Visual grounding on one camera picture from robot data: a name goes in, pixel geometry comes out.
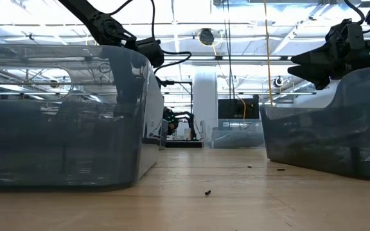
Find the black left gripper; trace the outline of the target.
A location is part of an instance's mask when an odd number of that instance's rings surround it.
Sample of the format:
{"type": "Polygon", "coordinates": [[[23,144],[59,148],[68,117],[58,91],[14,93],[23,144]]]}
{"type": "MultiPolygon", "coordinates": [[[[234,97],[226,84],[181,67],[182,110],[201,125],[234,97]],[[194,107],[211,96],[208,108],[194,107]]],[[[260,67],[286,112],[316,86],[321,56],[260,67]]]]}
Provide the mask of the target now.
{"type": "Polygon", "coordinates": [[[153,37],[136,41],[138,52],[146,56],[153,67],[160,67],[164,63],[164,53],[160,43],[160,40],[153,37]]]}

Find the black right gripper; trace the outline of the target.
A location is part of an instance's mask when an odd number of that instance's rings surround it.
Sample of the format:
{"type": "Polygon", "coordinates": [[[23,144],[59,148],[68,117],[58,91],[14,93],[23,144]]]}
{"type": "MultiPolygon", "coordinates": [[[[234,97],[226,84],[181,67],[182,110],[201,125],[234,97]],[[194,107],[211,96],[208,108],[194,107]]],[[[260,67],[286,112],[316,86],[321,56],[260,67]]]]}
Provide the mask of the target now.
{"type": "Polygon", "coordinates": [[[356,22],[344,19],[330,28],[325,36],[328,50],[311,50],[291,58],[297,66],[289,67],[288,73],[304,79],[315,86],[316,90],[325,89],[332,80],[341,79],[353,68],[352,62],[358,59],[358,53],[370,43],[364,38],[364,32],[356,22]],[[328,74],[322,69],[305,65],[330,65],[328,74]]]}

